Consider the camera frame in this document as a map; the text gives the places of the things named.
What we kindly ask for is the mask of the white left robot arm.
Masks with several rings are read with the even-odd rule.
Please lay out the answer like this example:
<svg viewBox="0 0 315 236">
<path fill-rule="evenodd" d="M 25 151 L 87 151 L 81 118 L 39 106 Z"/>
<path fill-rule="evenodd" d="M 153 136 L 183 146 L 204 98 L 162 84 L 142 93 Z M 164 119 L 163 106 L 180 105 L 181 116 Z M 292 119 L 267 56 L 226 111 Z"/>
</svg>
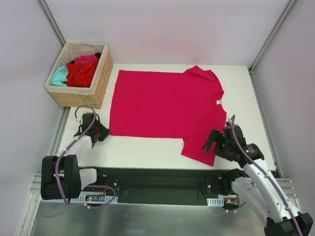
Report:
<svg viewBox="0 0 315 236">
<path fill-rule="evenodd" d="M 80 168 L 78 162 L 97 142 L 102 142 L 110 134 L 98 114 L 84 113 L 78 131 L 70 144 L 55 155 L 45 156 L 41 169 L 41 197 L 43 200 L 64 200 L 78 198 L 81 190 L 89 187 L 99 191 L 104 179 L 97 167 Z"/>
</svg>

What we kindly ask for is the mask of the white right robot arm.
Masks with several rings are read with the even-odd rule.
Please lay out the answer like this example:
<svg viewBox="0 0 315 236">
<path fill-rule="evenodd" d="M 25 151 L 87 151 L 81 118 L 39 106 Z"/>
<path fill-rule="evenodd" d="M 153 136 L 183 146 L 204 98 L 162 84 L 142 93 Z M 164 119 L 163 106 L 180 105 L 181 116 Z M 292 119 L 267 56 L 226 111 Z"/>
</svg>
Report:
<svg viewBox="0 0 315 236">
<path fill-rule="evenodd" d="M 238 195 L 259 217 L 267 236 L 307 236 L 313 226 L 309 213 L 295 206 L 272 175 L 257 145 L 247 144 L 238 125 L 222 132 L 212 130 L 205 151 L 239 164 L 224 172 L 211 189 L 217 194 Z"/>
</svg>

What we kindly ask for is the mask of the wicker basket with cloth liner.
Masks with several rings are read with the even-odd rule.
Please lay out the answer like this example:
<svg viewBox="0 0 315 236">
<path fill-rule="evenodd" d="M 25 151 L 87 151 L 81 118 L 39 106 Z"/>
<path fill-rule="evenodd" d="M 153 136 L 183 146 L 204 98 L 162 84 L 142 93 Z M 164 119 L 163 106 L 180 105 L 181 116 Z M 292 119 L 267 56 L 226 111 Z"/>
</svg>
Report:
<svg viewBox="0 0 315 236">
<path fill-rule="evenodd" d="M 81 55 L 101 53 L 91 86 L 88 88 L 53 86 L 51 80 L 58 67 Z M 45 82 L 45 88 L 62 107 L 78 107 L 90 105 L 100 109 L 104 100 L 108 82 L 113 70 L 111 54 L 106 43 L 67 42 L 62 48 L 55 64 Z"/>
</svg>

